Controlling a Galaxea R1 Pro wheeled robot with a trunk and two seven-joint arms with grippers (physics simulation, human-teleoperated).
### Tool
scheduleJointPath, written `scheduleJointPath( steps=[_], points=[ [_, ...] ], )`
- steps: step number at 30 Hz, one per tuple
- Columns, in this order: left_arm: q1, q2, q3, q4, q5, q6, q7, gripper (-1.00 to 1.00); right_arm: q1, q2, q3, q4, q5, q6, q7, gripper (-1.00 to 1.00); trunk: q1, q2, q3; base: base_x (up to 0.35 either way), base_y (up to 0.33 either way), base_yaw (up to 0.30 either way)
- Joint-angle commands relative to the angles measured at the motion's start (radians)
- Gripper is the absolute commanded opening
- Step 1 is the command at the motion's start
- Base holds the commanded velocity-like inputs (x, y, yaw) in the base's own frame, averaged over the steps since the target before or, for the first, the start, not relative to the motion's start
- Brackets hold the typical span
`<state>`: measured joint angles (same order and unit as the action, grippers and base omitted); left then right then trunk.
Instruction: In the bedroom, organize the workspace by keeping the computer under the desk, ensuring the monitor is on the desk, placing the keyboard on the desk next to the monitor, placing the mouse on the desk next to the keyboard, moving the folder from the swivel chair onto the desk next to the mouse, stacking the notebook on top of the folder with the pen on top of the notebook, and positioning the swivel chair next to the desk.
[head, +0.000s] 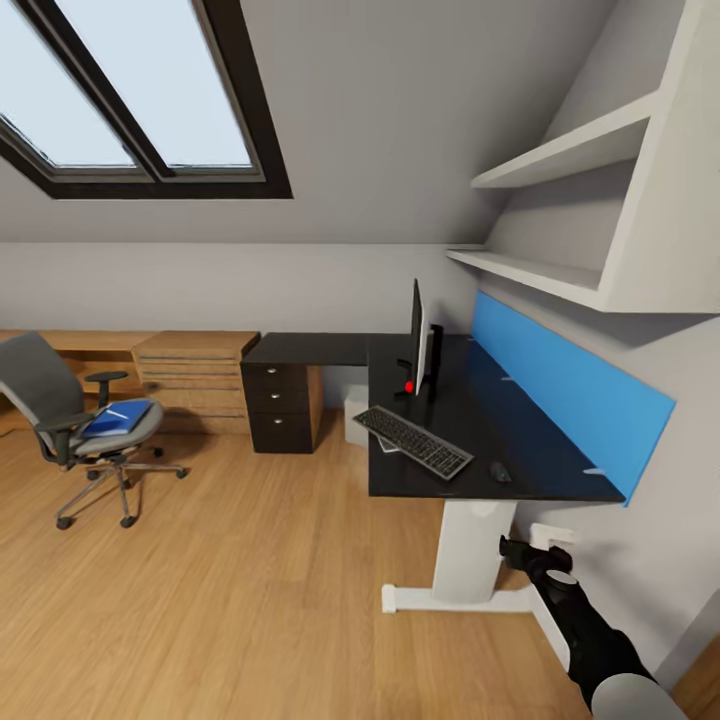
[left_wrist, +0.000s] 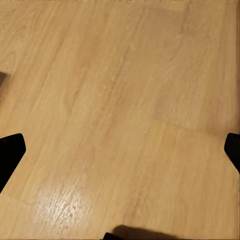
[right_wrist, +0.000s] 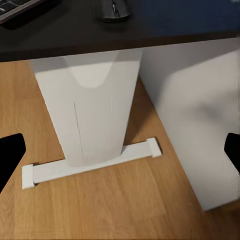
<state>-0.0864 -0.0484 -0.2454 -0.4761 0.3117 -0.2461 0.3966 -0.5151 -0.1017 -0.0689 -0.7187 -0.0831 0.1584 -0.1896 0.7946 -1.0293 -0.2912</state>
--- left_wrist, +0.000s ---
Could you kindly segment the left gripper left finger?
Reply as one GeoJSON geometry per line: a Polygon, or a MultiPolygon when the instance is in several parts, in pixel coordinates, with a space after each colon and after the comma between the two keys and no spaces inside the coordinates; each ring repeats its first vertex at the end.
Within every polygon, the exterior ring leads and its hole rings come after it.
{"type": "Polygon", "coordinates": [[[26,153],[22,133],[0,138],[0,193],[26,153]]]}

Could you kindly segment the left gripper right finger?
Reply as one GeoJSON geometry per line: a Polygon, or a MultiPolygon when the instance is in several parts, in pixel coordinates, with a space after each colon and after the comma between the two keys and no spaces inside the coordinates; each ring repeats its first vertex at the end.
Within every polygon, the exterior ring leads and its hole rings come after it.
{"type": "Polygon", "coordinates": [[[224,151],[240,173],[240,135],[228,133],[224,151]]]}

